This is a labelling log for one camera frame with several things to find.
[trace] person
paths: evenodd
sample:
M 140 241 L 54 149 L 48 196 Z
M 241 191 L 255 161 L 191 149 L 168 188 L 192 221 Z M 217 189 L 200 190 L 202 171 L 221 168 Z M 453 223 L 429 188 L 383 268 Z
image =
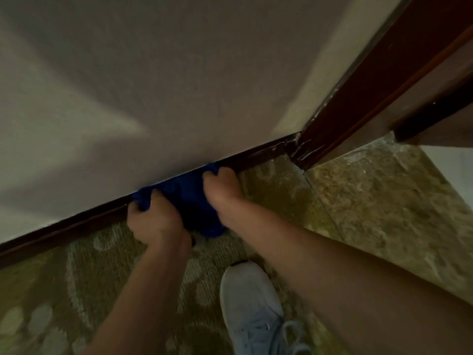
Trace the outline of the person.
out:
M 264 257 L 355 354 L 470 354 L 473 307 L 402 268 L 308 231 L 246 200 L 235 173 L 205 173 L 222 223 Z M 128 226 L 148 245 L 86 355 L 162 354 L 191 238 L 159 192 Z M 223 318 L 236 355 L 306 350 L 281 345 L 281 303 L 263 270 L 231 266 L 221 282 Z

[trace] person's left arm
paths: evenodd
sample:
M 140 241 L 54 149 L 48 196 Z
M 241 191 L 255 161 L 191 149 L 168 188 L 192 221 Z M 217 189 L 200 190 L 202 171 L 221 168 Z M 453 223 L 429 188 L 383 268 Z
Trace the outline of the person's left arm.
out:
M 158 191 L 153 192 L 146 212 L 141 212 L 136 203 L 130 204 L 128 226 L 148 248 L 85 355 L 165 352 L 191 253 L 191 238 L 179 212 Z

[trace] microfiber cloth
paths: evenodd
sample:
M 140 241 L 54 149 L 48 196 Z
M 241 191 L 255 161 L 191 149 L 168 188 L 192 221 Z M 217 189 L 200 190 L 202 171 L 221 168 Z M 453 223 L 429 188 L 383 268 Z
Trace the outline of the microfiber cloth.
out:
M 162 183 L 142 188 L 133 193 L 133 201 L 138 202 L 143 212 L 147 211 L 150 208 L 151 192 L 158 189 L 174 204 L 188 231 L 198 231 L 204 237 L 216 238 L 223 234 L 225 227 L 204 195 L 202 174 L 206 171 L 217 174 L 219 167 L 210 163 Z

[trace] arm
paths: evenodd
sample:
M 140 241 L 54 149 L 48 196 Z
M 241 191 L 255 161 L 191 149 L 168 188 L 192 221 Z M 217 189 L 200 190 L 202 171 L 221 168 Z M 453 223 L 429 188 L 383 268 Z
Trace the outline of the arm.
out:
M 163 354 L 191 239 L 174 206 L 154 191 L 151 207 L 128 208 L 128 226 L 148 248 L 85 355 Z
M 245 200 L 229 168 L 218 176 L 206 173 L 204 190 L 223 224 L 266 258 L 355 353 L 471 352 L 473 307 L 468 303 Z

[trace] hand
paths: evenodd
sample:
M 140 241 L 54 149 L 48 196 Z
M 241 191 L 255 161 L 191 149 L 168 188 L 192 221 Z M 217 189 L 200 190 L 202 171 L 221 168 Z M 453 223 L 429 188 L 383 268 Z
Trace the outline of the hand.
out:
M 231 168 L 222 167 L 217 175 L 212 172 L 205 172 L 203 181 L 205 196 L 218 213 L 228 201 L 244 199 L 237 175 Z
M 147 245 L 163 237 L 181 238 L 187 233 L 177 209 L 156 189 L 151 193 L 147 211 L 142 212 L 137 202 L 128 205 L 127 225 L 135 238 Z

